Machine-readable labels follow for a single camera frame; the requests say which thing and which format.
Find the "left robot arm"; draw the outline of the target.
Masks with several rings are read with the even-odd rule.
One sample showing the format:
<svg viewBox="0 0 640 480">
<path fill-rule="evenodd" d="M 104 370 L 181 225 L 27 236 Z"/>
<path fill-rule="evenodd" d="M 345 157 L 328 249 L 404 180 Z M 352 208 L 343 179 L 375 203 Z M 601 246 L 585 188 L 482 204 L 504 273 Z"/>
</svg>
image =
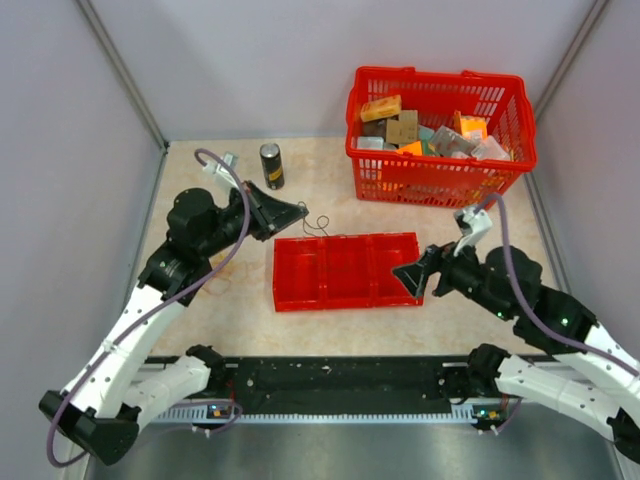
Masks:
<svg viewBox="0 0 640 480">
<path fill-rule="evenodd" d="M 226 207 L 202 188 L 181 192 L 167 215 L 168 231 L 150 256 L 128 303 L 89 364 L 61 391 L 39 402 L 51 431 L 110 466 L 133 447 L 157 416 L 198 393 L 216 396 L 226 387 L 223 357 L 195 345 L 172 365 L 136 383 L 139 369 L 165 330 L 218 272 L 211 257 L 235 254 L 246 236 L 266 241 L 308 210 L 275 199 L 250 181 L 231 189 Z"/>
</svg>

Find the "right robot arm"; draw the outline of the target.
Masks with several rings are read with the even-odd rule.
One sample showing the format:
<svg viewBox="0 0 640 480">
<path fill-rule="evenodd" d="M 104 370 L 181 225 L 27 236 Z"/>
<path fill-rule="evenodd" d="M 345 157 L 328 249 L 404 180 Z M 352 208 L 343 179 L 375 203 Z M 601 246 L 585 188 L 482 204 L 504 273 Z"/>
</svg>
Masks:
<svg viewBox="0 0 640 480">
<path fill-rule="evenodd" d="M 479 260 L 473 247 L 431 245 L 414 263 L 392 273 L 415 298 L 429 277 L 440 276 L 433 294 L 464 295 L 502 321 L 513 333 L 586 383 L 564 379 L 494 345 L 482 344 L 468 357 L 467 384 L 476 394 L 494 391 L 532 400 L 599 433 L 626 458 L 639 460 L 639 362 L 616 341 L 595 314 L 571 295 L 543 285 L 542 267 L 512 248 L 509 267 L 501 247 Z"/>
</svg>

